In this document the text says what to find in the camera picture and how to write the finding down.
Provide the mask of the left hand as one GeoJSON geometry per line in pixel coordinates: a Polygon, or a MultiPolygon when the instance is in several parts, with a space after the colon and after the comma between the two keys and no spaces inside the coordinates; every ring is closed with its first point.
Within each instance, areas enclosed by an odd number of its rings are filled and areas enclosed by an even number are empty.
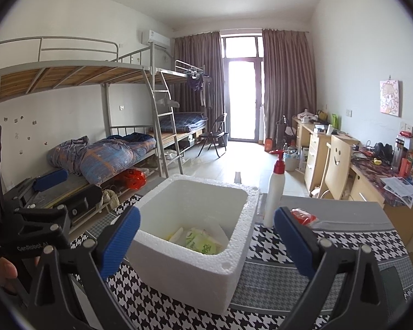
{"type": "Polygon", "coordinates": [[[0,287],[7,293],[15,295],[17,293],[13,281],[18,277],[18,271],[6,258],[0,258],[0,287]]]}

